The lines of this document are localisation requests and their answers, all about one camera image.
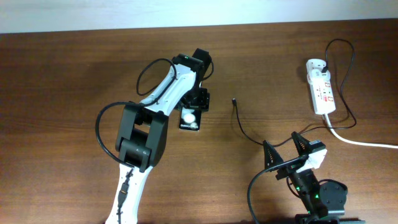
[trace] white background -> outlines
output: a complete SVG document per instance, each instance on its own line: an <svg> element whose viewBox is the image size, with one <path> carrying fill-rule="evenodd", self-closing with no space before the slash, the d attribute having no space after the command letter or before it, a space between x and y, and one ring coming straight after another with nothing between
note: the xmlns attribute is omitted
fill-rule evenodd
<svg viewBox="0 0 398 224"><path fill-rule="evenodd" d="M0 32L398 17L398 0L0 0Z"/></svg>

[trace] wood grain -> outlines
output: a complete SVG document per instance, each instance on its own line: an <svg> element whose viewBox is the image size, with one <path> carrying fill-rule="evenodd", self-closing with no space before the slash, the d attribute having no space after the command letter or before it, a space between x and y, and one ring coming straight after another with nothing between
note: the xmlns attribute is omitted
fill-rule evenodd
<svg viewBox="0 0 398 224"><path fill-rule="evenodd" d="M251 220L246 190L264 167L263 150L239 131L231 105L238 99L248 134L278 143L308 124L313 113L305 62L323 58L329 40L349 39L357 57L345 96L357 127L339 131L359 141L396 144L398 136L398 30L396 19L298 22L244 26L96 30L0 35L0 222L102 223L111 210L118 165L99 147L94 123L114 101L139 101L139 72L152 60L210 51L215 73L203 85L211 93L201 130L169 122L167 148L150 174L139 207L140 223L238 223ZM332 76L340 82L348 46L330 49ZM156 65L142 89L160 82L167 65ZM332 122L346 117L340 100ZM101 123L109 147L121 108ZM352 123L351 119L340 125ZM346 217L368 223L398 219L398 152L343 143L327 130L308 133L329 149L319 179L349 188ZM294 145L279 148L297 156ZM305 212L274 174L252 191L261 220Z"/></svg>

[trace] wooden table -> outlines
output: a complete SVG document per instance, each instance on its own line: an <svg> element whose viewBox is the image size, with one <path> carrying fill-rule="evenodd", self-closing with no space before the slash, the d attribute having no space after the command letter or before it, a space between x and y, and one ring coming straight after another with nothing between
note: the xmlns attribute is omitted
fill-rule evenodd
<svg viewBox="0 0 398 224"><path fill-rule="evenodd" d="M114 101L142 99L135 93L136 79L152 60L192 54L198 47L209 50L215 63L214 75L203 84L211 93L210 110L197 133L179 130L180 115L172 113L167 147L146 182L138 218L140 223L251 220L246 191L264 168L264 152L240 133L232 97L248 134L258 141L281 142L292 131L322 124L309 98L305 62L324 58L329 40L349 39L357 57L345 96L358 125L339 133L397 144L397 24L391 19L0 35L0 222L105 221L119 168L96 142L98 111ZM332 77L339 82L350 53L342 43L330 49ZM141 88L160 82L167 67L154 66ZM340 99L336 106L332 122L347 116ZM121 110L111 109L101 123L113 152ZM318 179L348 186L345 217L396 222L397 151L346 144L325 129L305 137L321 139L328 148L315 171ZM278 150L284 159L297 157L292 142ZM253 188L259 219L305 213L274 175L263 175Z"/></svg>

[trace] power strip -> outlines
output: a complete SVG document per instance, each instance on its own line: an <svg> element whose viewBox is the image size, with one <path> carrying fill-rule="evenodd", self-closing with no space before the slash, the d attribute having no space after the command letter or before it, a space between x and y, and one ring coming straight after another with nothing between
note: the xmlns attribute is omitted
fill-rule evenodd
<svg viewBox="0 0 398 224"><path fill-rule="evenodd" d="M313 109L316 114L328 114L336 110L335 99L331 90L330 72L322 73L326 62L320 59L307 61L307 80L310 84Z"/></svg>

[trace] white power strip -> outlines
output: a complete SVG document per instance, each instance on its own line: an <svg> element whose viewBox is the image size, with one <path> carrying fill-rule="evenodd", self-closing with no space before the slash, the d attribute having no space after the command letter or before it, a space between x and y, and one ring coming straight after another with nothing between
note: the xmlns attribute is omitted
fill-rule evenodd
<svg viewBox="0 0 398 224"><path fill-rule="evenodd" d="M326 62L320 59L310 59L306 64L313 109L319 115L336 110L335 99L331 90L330 72L322 73L325 65Z"/></svg>

